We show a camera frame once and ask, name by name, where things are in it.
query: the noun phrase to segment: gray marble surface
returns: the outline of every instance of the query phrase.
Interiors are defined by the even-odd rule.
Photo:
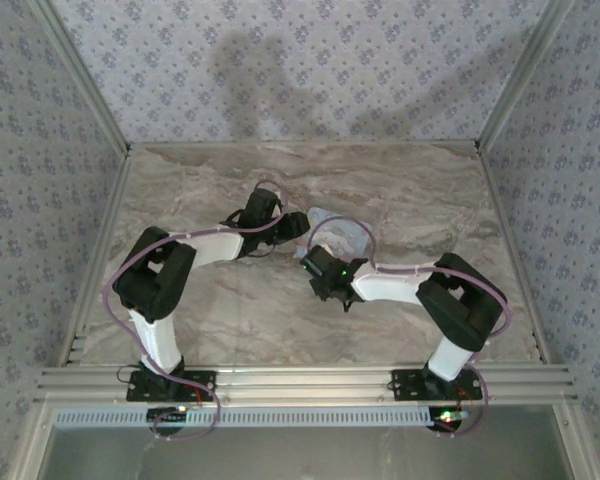
[[[105,279],[149,225],[199,230],[240,208],[259,179],[283,184],[293,208],[319,206],[368,222],[377,260],[422,263],[453,251],[508,296],[509,331],[480,360],[535,361],[538,353],[478,160],[426,144],[181,146],[137,148],[111,242]],[[441,333],[422,307],[355,304],[345,314],[313,295],[287,244],[262,259],[197,269],[176,310],[188,364],[319,364],[424,361]],[[126,317],[115,295],[115,311]],[[83,364],[138,359],[98,295]]]

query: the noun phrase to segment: purple cable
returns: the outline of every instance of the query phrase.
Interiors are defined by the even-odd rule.
[[[449,268],[442,268],[442,267],[392,269],[392,268],[385,268],[385,267],[377,266],[376,261],[375,261],[375,256],[376,256],[376,249],[377,249],[378,242],[376,241],[375,236],[371,232],[371,229],[369,229],[364,223],[356,220],[355,218],[346,217],[343,215],[337,215],[337,216],[329,217],[329,218],[322,220],[320,223],[318,223],[315,226],[315,228],[313,228],[313,230],[309,234],[309,238],[307,239],[307,251],[309,251],[311,249],[311,244],[313,242],[313,238],[314,238],[315,234],[318,232],[318,230],[320,228],[322,228],[324,225],[326,225],[327,223],[333,222],[335,220],[346,220],[346,221],[355,223],[356,225],[358,225],[360,228],[362,228],[366,232],[366,234],[369,236],[369,240],[371,240],[371,254],[369,255],[369,263],[376,271],[378,271],[380,273],[388,273],[388,274],[393,273],[393,274],[397,274],[397,275],[416,275],[418,273],[443,273],[443,274],[449,275],[451,277],[460,278],[469,283],[472,283],[476,287],[481,288],[482,290],[487,292],[502,307],[502,312],[504,313],[504,323],[496,331],[491,332],[491,334],[489,335],[489,338],[494,338],[494,337],[497,337],[498,335],[504,333],[504,331],[509,328],[509,325],[511,325],[512,314],[511,314],[511,309],[509,308],[507,301],[504,298],[502,298],[502,296],[498,293],[498,291],[495,288],[493,288],[491,285],[488,285],[487,283],[483,282],[482,280],[472,277],[471,275],[468,275],[464,272],[458,272],[457,270],[452,270]]]
[[[195,382],[193,380],[187,380],[187,379],[184,379],[184,378],[176,377],[174,375],[170,375],[164,369],[162,369],[153,360],[153,358],[151,358],[151,355],[149,355],[149,351],[142,344],[142,340],[140,339],[140,336],[136,332],[134,332],[129,326],[127,326],[122,320],[120,320],[116,316],[116,314],[113,312],[113,310],[111,309],[111,305],[109,304],[109,294],[111,293],[111,290],[113,290],[113,284],[129,268],[131,268],[131,266],[134,263],[136,263],[142,257],[144,257],[145,255],[147,255],[149,252],[155,250],[156,248],[160,248],[161,246],[166,245],[167,243],[175,242],[177,240],[183,240],[183,239],[186,239],[186,238],[195,238],[195,237],[200,237],[200,236],[203,236],[203,235],[212,235],[212,234],[217,234],[217,233],[257,233],[257,232],[261,232],[263,230],[266,230],[266,229],[274,226],[276,223],[278,223],[280,220],[282,220],[283,215],[287,212],[288,195],[287,195],[287,191],[284,188],[282,188],[276,182],[271,181],[271,180],[260,180],[256,184],[255,188],[257,188],[258,186],[260,186],[260,185],[262,185],[264,183],[270,183],[272,185],[275,185],[280,190],[280,194],[281,194],[281,197],[282,197],[282,208],[280,210],[280,215],[278,215],[276,218],[274,218],[267,225],[264,225],[263,227],[258,227],[258,228],[230,228],[230,227],[220,227],[220,228],[213,228],[213,229],[208,229],[208,230],[201,230],[199,232],[179,233],[179,234],[175,234],[175,235],[171,235],[169,237],[163,238],[162,240],[158,240],[157,242],[152,243],[148,247],[142,249],[140,252],[138,252],[136,255],[134,255],[128,261],[126,261],[118,269],[118,271],[113,274],[113,276],[109,279],[109,281],[107,282],[107,284],[102,289],[102,305],[104,306],[105,311],[109,314],[109,316],[113,319],[113,321],[120,328],[122,328],[122,330],[124,330],[127,334],[129,334],[131,336],[131,338],[133,338],[133,340],[135,341],[136,345],[138,345],[138,347],[140,348],[140,351],[145,355],[145,358],[147,359],[147,362],[149,362],[149,364],[151,365],[151,367],[153,367],[153,369],[156,372],[158,372],[160,375],[162,375],[167,380],[171,380],[172,382],[180,383],[182,385],[188,385],[188,386],[200,389],[200,390],[208,393],[211,396],[211,398],[213,399],[213,401],[215,402],[215,404],[216,404],[216,413],[215,413],[215,415],[213,417],[213,421],[211,422],[211,424],[205,430],[203,430],[202,432],[196,433],[194,435],[184,435],[184,436],[179,436],[179,437],[172,437],[172,436],[160,435],[158,433],[156,427],[157,427],[157,424],[164,417],[163,416],[159,416],[154,421],[153,428],[152,428],[153,433],[156,436],[156,438],[160,438],[162,440],[167,440],[167,441],[174,441],[174,440],[175,441],[195,440],[195,439],[198,439],[198,438],[202,438],[205,435],[207,435],[208,433],[210,433],[216,427],[217,423],[220,421],[220,414],[222,412],[222,405],[221,405],[220,399],[218,398],[218,396],[216,395],[216,393],[212,389],[210,389],[209,387],[207,387],[206,385],[204,385],[202,383],[199,383],[199,382]]]

